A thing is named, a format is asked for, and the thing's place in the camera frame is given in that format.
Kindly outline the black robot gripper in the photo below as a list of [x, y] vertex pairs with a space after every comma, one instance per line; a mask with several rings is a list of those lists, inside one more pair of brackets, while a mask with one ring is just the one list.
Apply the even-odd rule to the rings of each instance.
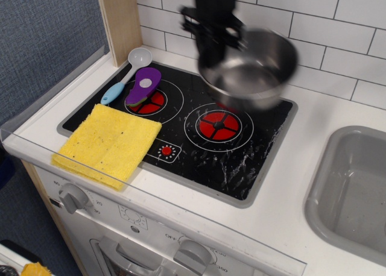
[[241, 48], [244, 24], [233, 14], [236, 0], [195, 0], [182, 7], [182, 28], [195, 36], [200, 66], [215, 66], [225, 58], [226, 48]]

